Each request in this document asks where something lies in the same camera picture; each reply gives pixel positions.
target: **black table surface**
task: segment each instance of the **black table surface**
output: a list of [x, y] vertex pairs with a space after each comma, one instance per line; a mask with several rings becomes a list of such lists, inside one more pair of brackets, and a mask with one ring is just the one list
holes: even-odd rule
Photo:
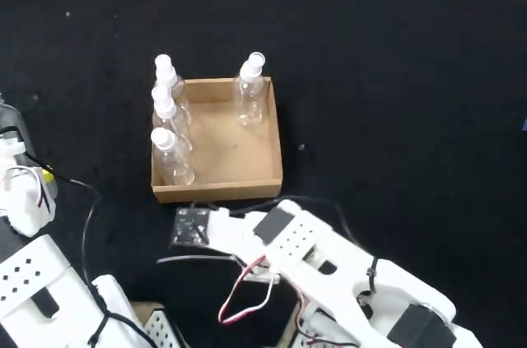
[[[362, 245], [448, 295], [484, 346], [523, 345], [527, 0], [0, 6], [4, 97], [41, 159], [105, 196], [89, 233], [91, 274], [162, 302], [192, 346], [271, 343], [295, 299], [280, 285], [263, 311], [219, 327], [236, 265], [155, 265], [193, 251], [168, 249], [175, 207], [149, 186], [153, 58], [170, 54], [187, 78], [232, 77], [254, 50], [275, 84], [283, 192], [340, 202]], [[90, 198], [59, 190], [46, 231], [79, 270]], [[235, 307], [265, 289], [245, 287]]]

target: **cardboard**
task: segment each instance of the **cardboard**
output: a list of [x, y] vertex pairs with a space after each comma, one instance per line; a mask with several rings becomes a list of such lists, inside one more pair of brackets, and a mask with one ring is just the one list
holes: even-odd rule
[[152, 163], [152, 190], [159, 202], [211, 202], [276, 197], [282, 187], [282, 154], [273, 82], [268, 83], [267, 117], [244, 128], [236, 119], [232, 79], [187, 80], [193, 122], [189, 186], [164, 185]]

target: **perforated panel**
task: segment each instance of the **perforated panel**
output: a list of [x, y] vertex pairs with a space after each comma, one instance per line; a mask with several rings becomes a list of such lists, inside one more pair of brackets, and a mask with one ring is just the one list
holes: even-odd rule
[[295, 218], [273, 243], [284, 255], [301, 260], [315, 244], [315, 227], [308, 220]]
[[27, 244], [0, 264], [0, 319], [69, 267], [48, 235]]
[[181, 348], [170, 322], [162, 310], [156, 310], [152, 313], [145, 326], [145, 332], [158, 348]]

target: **hole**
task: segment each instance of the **hole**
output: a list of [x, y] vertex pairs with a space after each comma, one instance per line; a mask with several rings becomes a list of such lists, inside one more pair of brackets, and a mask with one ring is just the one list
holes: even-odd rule
[[330, 276], [331, 274], [337, 271], [337, 266], [332, 264], [330, 261], [326, 260], [324, 263], [322, 263], [322, 266], [319, 267], [319, 271], [325, 276]]

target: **white plastic part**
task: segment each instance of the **white plastic part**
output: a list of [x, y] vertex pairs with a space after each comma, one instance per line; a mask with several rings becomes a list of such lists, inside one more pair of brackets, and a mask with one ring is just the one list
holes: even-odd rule
[[173, 150], [177, 144], [177, 136], [166, 128], [154, 128], [150, 138], [160, 151]]
[[[43, 288], [58, 305], [52, 318], [45, 317], [31, 299]], [[87, 346], [102, 318], [89, 290], [48, 235], [0, 264], [0, 323], [19, 348]], [[145, 341], [131, 338], [126, 329], [110, 319], [97, 347], [148, 347]]]
[[178, 75], [172, 65], [172, 60], [168, 54], [160, 54], [156, 57], [156, 79], [158, 85], [163, 85], [169, 89], [178, 81]]
[[[377, 263], [377, 293], [371, 304], [374, 317], [368, 321], [357, 296], [369, 290], [366, 272], [373, 257], [294, 202], [283, 201], [278, 206], [294, 217], [269, 245], [264, 245], [253, 233], [253, 228], [265, 217], [264, 212], [250, 212], [240, 220], [229, 217], [228, 210], [220, 209], [209, 218], [208, 247], [235, 254], [244, 262], [252, 262], [264, 254], [270, 272], [286, 278], [310, 301], [301, 314], [305, 327], [324, 328], [321, 334], [332, 338], [346, 336], [346, 340], [339, 342], [354, 341], [361, 348], [397, 347], [386, 335], [409, 304], [423, 304], [465, 341], [466, 345], [456, 348], [481, 347], [472, 333], [452, 323], [455, 306], [446, 296], [387, 260]], [[326, 261], [336, 266], [330, 275], [318, 270]], [[320, 326], [318, 317], [313, 318], [317, 308], [336, 319], [334, 327]]]
[[3, 138], [0, 141], [0, 157], [14, 157], [26, 152], [26, 144], [16, 138]]
[[145, 325], [146, 334], [160, 348], [183, 348], [172, 330], [165, 312], [155, 310]]
[[252, 82], [262, 75], [265, 57], [260, 52], [253, 52], [240, 69], [240, 77], [244, 81]]
[[17, 233], [33, 237], [54, 219], [55, 201], [40, 167], [21, 166], [26, 174], [10, 170], [17, 166], [15, 157], [25, 151], [23, 142], [2, 139], [0, 149], [0, 215]]
[[152, 89], [152, 98], [154, 100], [154, 110], [159, 118], [170, 119], [175, 116], [178, 109], [166, 86], [158, 85], [154, 87]]

